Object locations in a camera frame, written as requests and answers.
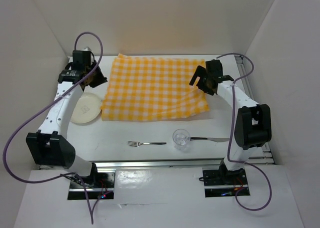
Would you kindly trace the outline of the cream round plate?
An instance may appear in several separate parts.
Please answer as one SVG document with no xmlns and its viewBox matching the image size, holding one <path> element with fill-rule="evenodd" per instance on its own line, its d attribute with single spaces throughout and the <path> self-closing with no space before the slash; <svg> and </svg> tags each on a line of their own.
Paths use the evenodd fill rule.
<svg viewBox="0 0 320 228">
<path fill-rule="evenodd" d="M 84 92 L 79 98 L 71 116 L 71 122 L 86 124 L 97 118 L 101 112 L 102 100 L 94 93 Z"/>
</svg>

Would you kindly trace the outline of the yellow white checkered cloth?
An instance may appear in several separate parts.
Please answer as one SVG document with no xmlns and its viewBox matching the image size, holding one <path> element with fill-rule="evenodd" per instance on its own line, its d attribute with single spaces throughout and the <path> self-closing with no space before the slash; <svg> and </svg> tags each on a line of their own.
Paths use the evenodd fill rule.
<svg viewBox="0 0 320 228">
<path fill-rule="evenodd" d="M 203 59 L 132 57 L 112 63 L 101 105 L 103 121 L 163 121 L 209 110 L 205 94 L 189 82 Z"/>
</svg>

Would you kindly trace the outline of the aluminium rail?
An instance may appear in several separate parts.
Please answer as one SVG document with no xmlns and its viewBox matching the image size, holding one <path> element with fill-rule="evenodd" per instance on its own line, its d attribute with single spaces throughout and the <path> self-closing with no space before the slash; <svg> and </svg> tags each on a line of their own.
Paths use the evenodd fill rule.
<svg viewBox="0 0 320 228">
<path fill-rule="evenodd" d="M 257 147 L 264 146 L 272 138 L 271 110 L 267 104 L 259 104 L 234 86 L 236 119 L 234 141 L 237 151 L 230 158 L 246 162 Z"/>
<path fill-rule="evenodd" d="M 134 160 L 96 162 L 99 169 L 111 168 L 146 168 L 146 167 L 187 167 L 219 165 L 222 158 L 176 159 L 176 160 Z"/>
</svg>

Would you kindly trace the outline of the clear plastic cup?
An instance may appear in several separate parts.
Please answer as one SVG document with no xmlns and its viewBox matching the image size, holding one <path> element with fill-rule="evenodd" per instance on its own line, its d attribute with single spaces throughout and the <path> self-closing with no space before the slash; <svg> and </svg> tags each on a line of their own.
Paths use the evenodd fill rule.
<svg viewBox="0 0 320 228">
<path fill-rule="evenodd" d="M 186 152 L 189 147 L 191 136 L 187 130 L 177 129 L 172 134 L 172 140 L 173 140 L 173 146 L 175 149 L 181 152 Z"/>
</svg>

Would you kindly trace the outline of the aluminium right side rail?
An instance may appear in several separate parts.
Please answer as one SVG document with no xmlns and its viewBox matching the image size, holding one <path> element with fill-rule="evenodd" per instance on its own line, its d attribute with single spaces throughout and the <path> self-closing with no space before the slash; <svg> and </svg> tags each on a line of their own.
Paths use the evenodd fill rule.
<svg viewBox="0 0 320 228">
<path fill-rule="evenodd" d="M 234 86 L 236 119 L 234 141 L 237 151 L 230 158 L 246 162 L 257 147 L 264 146 L 272 138 L 271 110 L 267 104 L 259 104 Z"/>
</svg>

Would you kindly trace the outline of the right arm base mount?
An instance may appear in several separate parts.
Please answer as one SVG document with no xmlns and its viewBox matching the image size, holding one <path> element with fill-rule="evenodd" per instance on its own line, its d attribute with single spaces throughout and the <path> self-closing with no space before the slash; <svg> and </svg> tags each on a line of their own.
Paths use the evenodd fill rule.
<svg viewBox="0 0 320 228">
<path fill-rule="evenodd" d="M 218 169 L 204 169 L 199 181 L 204 185 L 206 198 L 250 195 L 247 175 L 243 168 L 229 171 L 221 164 Z"/>
</svg>

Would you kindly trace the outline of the silver fork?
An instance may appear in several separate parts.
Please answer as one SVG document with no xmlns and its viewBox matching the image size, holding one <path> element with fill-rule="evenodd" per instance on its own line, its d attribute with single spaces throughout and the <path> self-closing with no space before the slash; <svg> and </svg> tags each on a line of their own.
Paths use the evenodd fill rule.
<svg viewBox="0 0 320 228">
<path fill-rule="evenodd" d="M 140 147 L 143 145 L 166 145 L 166 142 L 137 142 L 137 141 L 128 141 L 127 145 L 130 147 Z"/>
</svg>

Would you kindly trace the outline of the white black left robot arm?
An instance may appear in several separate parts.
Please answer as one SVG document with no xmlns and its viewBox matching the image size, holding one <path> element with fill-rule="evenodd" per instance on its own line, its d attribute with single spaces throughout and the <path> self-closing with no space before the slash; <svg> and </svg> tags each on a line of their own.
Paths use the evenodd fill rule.
<svg viewBox="0 0 320 228">
<path fill-rule="evenodd" d="M 68 63 L 58 77 L 57 93 L 45 120 L 35 133 L 28 133 L 26 143 L 35 164 L 65 168 L 80 176 L 87 187 L 99 181 L 95 163 L 76 155 L 67 140 L 70 122 L 85 124 L 101 112 L 101 99 L 84 92 L 86 86 L 96 87 L 107 82 L 96 61 Z"/>
</svg>

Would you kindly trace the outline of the aluminium front rail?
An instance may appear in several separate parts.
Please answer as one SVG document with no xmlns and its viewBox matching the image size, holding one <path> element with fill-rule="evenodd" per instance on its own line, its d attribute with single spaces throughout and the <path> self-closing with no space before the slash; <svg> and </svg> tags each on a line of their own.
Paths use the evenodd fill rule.
<svg viewBox="0 0 320 228">
<path fill-rule="evenodd" d="M 96 162 L 99 169 L 111 168 L 146 168 L 146 167 L 187 167 L 219 165 L 222 158 L 176 159 L 176 160 L 134 160 Z"/>
</svg>

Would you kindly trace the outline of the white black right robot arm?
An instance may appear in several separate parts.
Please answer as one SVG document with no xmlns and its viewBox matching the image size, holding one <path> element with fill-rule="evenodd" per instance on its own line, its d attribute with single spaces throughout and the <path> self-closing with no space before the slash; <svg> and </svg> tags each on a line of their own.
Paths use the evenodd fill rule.
<svg viewBox="0 0 320 228">
<path fill-rule="evenodd" d="M 231 76 L 224 75 L 218 60 L 207 62 L 205 67 L 197 66 L 189 85 L 220 96 L 232 108 L 227 155 L 215 175 L 203 178 L 204 182 L 231 185 L 244 174 L 244 164 L 252 153 L 271 140 L 270 107 L 251 99 Z"/>
</svg>

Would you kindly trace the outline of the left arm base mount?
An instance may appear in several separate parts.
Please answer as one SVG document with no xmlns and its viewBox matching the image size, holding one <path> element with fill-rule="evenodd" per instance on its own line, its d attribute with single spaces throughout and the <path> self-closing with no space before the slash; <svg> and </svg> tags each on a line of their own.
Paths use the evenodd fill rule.
<svg viewBox="0 0 320 228">
<path fill-rule="evenodd" d="M 96 180 L 92 184 L 86 183 L 85 179 L 83 178 L 88 199 L 114 199 L 115 174 L 116 173 L 113 171 L 107 173 L 99 172 Z M 85 190 L 81 184 L 81 181 L 74 176 L 70 176 L 68 180 L 69 188 L 67 200 L 86 200 Z"/>
</svg>

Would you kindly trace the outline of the silver table knife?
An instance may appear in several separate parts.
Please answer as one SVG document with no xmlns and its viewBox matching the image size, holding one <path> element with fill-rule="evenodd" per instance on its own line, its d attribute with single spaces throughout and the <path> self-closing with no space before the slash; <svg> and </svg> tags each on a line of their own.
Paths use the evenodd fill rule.
<svg viewBox="0 0 320 228">
<path fill-rule="evenodd" d="M 207 140 L 207 141 L 213 141 L 213 142 L 227 142 L 229 141 L 229 138 L 209 138 L 209 137 L 191 137 L 190 140 Z"/>
</svg>

